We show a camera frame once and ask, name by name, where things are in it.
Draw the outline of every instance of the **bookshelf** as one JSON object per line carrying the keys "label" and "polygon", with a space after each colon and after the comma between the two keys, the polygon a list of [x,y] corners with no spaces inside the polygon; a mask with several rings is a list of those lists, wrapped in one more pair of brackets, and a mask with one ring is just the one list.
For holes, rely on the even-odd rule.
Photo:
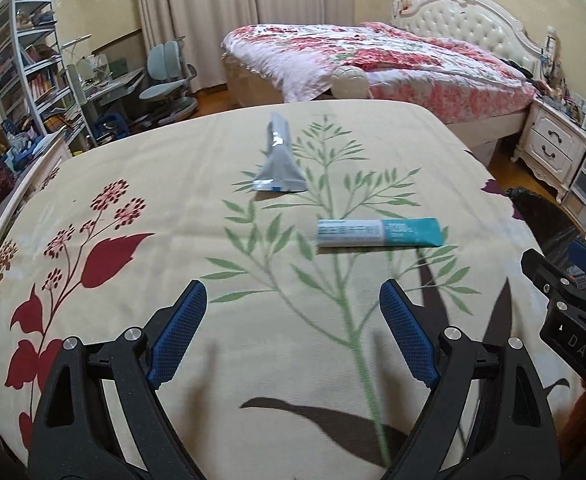
{"label": "bookshelf", "polygon": [[17,125],[30,117],[42,134],[63,128],[71,151],[81,152],[95,143],[69,85],[56,22],[23,27],[18,19],[47,10],[52,0],[0,0],[0,114]]}

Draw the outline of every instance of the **bedspread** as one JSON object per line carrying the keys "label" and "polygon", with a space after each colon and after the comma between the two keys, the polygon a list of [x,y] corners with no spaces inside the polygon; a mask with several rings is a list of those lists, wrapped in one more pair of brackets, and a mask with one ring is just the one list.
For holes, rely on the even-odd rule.
{"label": "bedspread", "polygon": [[231,32],[223,47],[272,79],[286,102],[318,97],[345,65],[367,72],[375,99],[420,105],[447,124],[510,114],[535,95],[520,72],[478,46],[383,23],[252,25]]}
{"label": "bedspread", "polygon": [[[308,192],[251,191],[272,112],[290,121]],[[317,218],[402,216],[437,218],[445,245],[316,250]],[[520,270],[532,247],[482,164],[415,105],[244,108],[118,140],[51,173],[0,248],[0,433],[26,461],[62,341],[143,326],[199,279],[207,312],[158,395],[202,471],[379,479],[428,395],[379,311],[388,278],[432,328],[521,338],[553,412],[572,406],[578,377],[541,342],[546,300]],[[124,455],[142,466],[108,381],[106,396]],[[455,438],[449,463],[462,449]]]}

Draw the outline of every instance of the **drawer handle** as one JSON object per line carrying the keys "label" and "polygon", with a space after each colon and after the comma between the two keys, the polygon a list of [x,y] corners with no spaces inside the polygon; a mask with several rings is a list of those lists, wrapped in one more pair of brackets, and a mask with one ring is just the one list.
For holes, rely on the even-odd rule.
{"label": "drawer handle", "polygon": [[549,130],[548,132],[548,136],[556,136],[558,138],[558,144],[562,144],[562,139],[560,139],[560,135],[558,135],[558,132],[554,132],[553,130]]}
{"label": "drawer handle", "polygon": [[547,153],[547,147],[546,146],[542,146],[542,152],[544,152],[544,154],[547,155],[548,158],[556,158],[556,154],[555,153]]}

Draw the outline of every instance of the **office chair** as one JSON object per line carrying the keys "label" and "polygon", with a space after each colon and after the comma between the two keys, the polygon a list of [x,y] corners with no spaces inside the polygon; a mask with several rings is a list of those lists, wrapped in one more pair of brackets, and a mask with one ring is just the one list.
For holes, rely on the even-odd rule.
{"label": "office chair", "polygon": [[182,59],[177,41],[154,46],[148,53],[148,75],[157,81],[167,81],[144,90],[139,98],[142,101],[168,103],[152,114],[160,126],[188,118],[198,109],[198,101],[186,94],[191,91],[191,80],[198,75],[195,67],[186,64],[186,79],[182,77]]}

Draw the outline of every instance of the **nightstand drawer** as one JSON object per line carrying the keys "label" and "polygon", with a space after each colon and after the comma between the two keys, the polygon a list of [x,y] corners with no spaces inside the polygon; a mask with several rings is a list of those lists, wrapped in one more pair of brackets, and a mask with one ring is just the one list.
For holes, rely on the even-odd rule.
{"label": "nightstand drawer", "polygon": [[548,139],[535,131],[531,131],[529,134],[524,151],[545,166],[550,174],[560,182],[564,181],[564,178],[571,170],[573,164],[571,159],[549,142]]}
{"label": "nightstand drawer", "polygon": [[577,139],[573,132],[563,130],[562,126],[551,119],[544,110],[540,110],[535,123],[533,123],[533,129],[571,160],[574,160],[575,155],[580,152],[583,146],[583,142]]}

